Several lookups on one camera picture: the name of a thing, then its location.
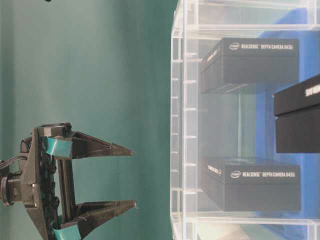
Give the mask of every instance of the gripper jaw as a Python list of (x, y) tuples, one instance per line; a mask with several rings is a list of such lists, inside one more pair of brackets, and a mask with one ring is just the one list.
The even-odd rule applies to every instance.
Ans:
[[(76, 229), (78, 239), (95, 228), (136, 207), (135, 200), (85, 202), (76, 204), (72, 159), (132, 156), (126, 147), (100, 140), (79, 131), (70, 123), (35, 127), (31, 137), (21, 141), (17, 157), (0, 162), (0, 200), (6, 206), (23, 202), (27, 213), (44, 240), (55, 240), (64, 230)], [(19, 162), (20, 171), (9, 172)], [(58, 165), (59, 199), (54, 173)], [(58, 206), (62, 216), (58, 216)]]

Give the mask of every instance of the box lid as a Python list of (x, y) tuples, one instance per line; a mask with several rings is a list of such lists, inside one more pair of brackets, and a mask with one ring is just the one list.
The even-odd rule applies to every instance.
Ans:
[(299, 184), (300, 167), (269, 163), (262, 158), (210, 158), (201, 159), (203, 173), (223, 184)]
[(308, 109), (320, 104), (320, 75), (274, 94), (274, 115)]
[(298, 54), (298, 39), (227, 37), (222, 38), (203, 58), (200, 64), (200, 72), (205, 71), (222, 56), (297, 57)]

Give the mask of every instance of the black box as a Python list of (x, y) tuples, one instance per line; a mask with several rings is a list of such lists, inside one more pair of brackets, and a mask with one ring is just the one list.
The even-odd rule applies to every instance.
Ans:
[(223, 211), (298, 211), (300, 167), (261, 158), (200, 159), (201, 189)]
[(320, 153), (320, 75), (274, 95), (276, 151)]
[(261, 93), (298, 82), (299, 41), (222, 38), (199, 65), (201, 93)]

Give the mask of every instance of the product box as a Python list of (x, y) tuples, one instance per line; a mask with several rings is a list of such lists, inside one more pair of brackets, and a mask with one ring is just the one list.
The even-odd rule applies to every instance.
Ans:
[(320, 153), (320, 75), (274, 95), (276, 151)]
[(300, 167), (261, 158), (200, 159), (199, 185), (223, 211), (298, 211)]
[(299, 41), (222, 38), (199, 65), (201, 93), (256, 94), (299, 80)]

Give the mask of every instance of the transparent acrylic shelf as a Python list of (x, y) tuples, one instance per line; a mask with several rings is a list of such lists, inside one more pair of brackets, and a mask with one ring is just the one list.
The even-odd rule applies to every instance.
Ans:
[[(303, 206), (300, 211), (229, 212), (222, 211), (206, 196), (199, 182), (202, 174), (199, 156), (212, 154), (217, 146), (221, 148), (218, 152), (222, 157), (234, 157), (224, 156), (228, 151), (238, 155), (246, 153), (245, 157), (256, 157), (259, 152), (265, 152), (277, 161), (288, 162), (293, 158), (295, 163), (306, 164), (301, 165), (301, 171), (309, 166), (305, 161), (308, 156), (303, 154), (278, 155), (270, 144), (265, 144), (263, 150), (256, 149), (256, 139), (262, 134), (259, 115), (264, 116), (268, 124), (273, 121), (272, 95), (239, 93), (226, 98), (214, 94), (201, 95), (199, 66), (223, 38), (297, 38), (300, 40), (301, 58), (312, 55), (308, 47), (315, 43), (304, 38), (320, 30), (319, 6), (320, 0), (178, 1), (171, 31), (170, 78), (170, 215), (175, 240), (236, 239), (231, 238), (232, 233), (239, 233), (243, 240), (320, 240), (320, 216), (310, 214), (309, 200), (304, 195), (313, 195), (306, 186), (301, 190)], [(313, 51), (319, 52), (320, 43), (315, 46)], [(300, 62), (299, 81), (315, 73), (315, 70), (308, 69), (308, 65), (308, 62)], [(259, 108), (261, 101), (265, 109)], [(228, 115), (239, 115), (243, 120), (229, 120)], [(212, 130), (214, 127), (210, 123), (215, 123), (217, 130)], [(267, 125), (262, 127), (266, 132), (264, 141), (274, 139), (274, 126), (270, 131)], [(214, 135), (221, 135), (220, 142)], [(314, 158), (320, 162), (318, 155)], [(320, 179), (313, 181), (320, 189)]]

